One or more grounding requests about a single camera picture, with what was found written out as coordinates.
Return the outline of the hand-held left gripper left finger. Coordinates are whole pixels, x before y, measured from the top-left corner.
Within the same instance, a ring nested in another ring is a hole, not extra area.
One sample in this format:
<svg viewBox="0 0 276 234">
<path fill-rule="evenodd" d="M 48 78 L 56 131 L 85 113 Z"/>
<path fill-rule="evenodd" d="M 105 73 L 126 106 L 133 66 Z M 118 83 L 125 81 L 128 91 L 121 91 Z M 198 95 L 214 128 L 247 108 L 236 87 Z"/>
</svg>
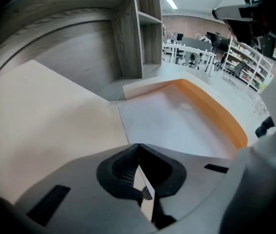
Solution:
<svg viewBox="0 0 276 234">
<path fill-rule="evenodd" d="M 15 203 L 40 234 L 150 234 L 134 187 L 139 145 L 74 159 L 41 179 Z"/>
</svg>

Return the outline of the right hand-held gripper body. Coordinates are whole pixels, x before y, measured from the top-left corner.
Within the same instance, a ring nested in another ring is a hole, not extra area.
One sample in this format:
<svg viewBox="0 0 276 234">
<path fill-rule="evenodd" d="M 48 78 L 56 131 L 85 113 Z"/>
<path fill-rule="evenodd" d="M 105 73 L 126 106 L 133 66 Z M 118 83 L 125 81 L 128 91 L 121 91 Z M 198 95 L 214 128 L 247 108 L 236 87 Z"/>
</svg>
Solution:
<svg viewBox="0 0 276 234">
<path fill-rule="evenodd" d="M 268 116 L 255 130 L 257 138 L 274 133 L 276 133 L 276 126 L 271 116 Z"/>
</svg>

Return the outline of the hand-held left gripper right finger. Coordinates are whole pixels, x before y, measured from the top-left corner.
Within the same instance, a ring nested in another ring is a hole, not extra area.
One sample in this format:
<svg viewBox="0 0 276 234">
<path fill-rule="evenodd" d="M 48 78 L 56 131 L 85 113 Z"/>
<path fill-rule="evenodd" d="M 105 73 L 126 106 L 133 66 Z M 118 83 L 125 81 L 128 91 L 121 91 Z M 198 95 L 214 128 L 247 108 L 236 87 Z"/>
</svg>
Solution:
<svg viewBox="0 0 276 234">
<path fill-rule="evenodd" d="M 197 156 L 140 144 L 139 171 L 143 193 L 153 202 L 151 222 L 158 230 L 177 223 L 216 188 L 231 161 L 226 158 Z"/>
</svg>

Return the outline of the black mesh chair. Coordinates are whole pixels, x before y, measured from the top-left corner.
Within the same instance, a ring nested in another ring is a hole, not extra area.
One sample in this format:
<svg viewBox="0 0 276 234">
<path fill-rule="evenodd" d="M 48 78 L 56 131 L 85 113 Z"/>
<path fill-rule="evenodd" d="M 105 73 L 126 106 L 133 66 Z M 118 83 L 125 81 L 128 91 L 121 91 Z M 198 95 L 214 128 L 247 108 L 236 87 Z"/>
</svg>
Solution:
<svg viewBox="0 0 276 234">
<path fill-rule="evenodd" d="M 240 76 L 241 70 L 247 65 L 247 63 L 241 61 L 237 66 L 235 67 L 230 67 L 230 66 L 226 66 L 225 67 L 225 72 L 223 74 L 223 79 L 229 83 L 232 86 L 236 86 L 236 84 L 231 80 L 231 76 L 229 76 L 229 78 L 225 77 L 226 73 L 230 73 L 233 76 Z"/>
</svg>

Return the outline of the white storage rack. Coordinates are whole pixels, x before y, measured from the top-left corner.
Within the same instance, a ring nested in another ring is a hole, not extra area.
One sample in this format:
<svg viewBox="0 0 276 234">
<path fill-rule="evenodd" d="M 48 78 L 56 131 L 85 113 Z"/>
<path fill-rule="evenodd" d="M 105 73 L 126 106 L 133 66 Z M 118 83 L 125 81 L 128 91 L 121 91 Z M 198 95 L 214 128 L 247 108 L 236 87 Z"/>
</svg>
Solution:
<svg viewBox="0 0 276 234">
<path fill-rule="evenodd" d="M 226 66 L 235 67 L 241 61 L 247 65 L 241 70 L 240 76 L 228 74 L 260 93 L 274 77 L 271 73 L 272 62 L 250 46 L 231 38 L 222 70 L 225 72 Z"/>
</svg>

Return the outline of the large black screen on stand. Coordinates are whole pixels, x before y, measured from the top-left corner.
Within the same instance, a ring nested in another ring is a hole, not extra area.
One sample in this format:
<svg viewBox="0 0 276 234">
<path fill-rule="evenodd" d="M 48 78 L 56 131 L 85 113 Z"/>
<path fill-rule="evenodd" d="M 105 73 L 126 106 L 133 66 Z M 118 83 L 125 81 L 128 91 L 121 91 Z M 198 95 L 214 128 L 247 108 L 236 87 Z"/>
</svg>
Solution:
<svg viewBox="0 0 276 234">
<path fill-rule="evenodd" d="M 222 37 L 220 34 L 207 32 L 206 35 L 211 40 L 212 46 L 218 50 L 227 52 L 229 49 L 230 39 Z"/>
</svg>

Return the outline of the white office desk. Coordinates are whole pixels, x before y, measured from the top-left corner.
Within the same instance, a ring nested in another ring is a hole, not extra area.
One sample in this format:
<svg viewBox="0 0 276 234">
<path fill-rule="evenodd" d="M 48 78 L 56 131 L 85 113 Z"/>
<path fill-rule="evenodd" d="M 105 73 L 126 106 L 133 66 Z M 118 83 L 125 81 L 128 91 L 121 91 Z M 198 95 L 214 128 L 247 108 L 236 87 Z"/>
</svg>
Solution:
<svg viewBox="0 0 276 234">
<path fill-rule="evenodd" d="M 191 52 L 191 53 L 196 53 L 196 54 L 203 54 L 203 56 L 207 56 L 208 59 L 206 61 L 206 71 L 212 67 L 213 65 L 213 61 L 215 59 L 216 54 L 212 53 L 212 52 L 208 52 L 208 51 L 204 51 L 204 50 L 200 50 L 197 48 L 193 48 L 193 47 L 188 47 L 188 46 L 183 46 L 183 45 L 178 45 L 178 44 L 162 44 L 162 48 L 163 50 L 165 50 L 165 48 L 171 48 L 172 49 L 172 55 L 171 55 L 171 59 L 169 60 L 170 63 L 175 63 L 177 60 L 177 49 L 185 51 L 185 52 Z"/>
</svg>

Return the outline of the wooden open shelf unit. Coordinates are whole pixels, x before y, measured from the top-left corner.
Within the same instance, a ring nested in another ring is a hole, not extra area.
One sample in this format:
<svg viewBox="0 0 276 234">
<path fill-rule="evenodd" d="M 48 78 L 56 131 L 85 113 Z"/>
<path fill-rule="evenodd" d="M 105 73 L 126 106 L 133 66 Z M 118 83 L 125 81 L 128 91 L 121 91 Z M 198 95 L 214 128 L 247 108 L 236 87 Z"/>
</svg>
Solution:
<svg viewBox="0 0 276 234">
<path fill-rule="evenodd" d="M 10 0 L 0 77 L 34 60 L 109 101 L 162 63 L 160 0 Z"/>
</svg>

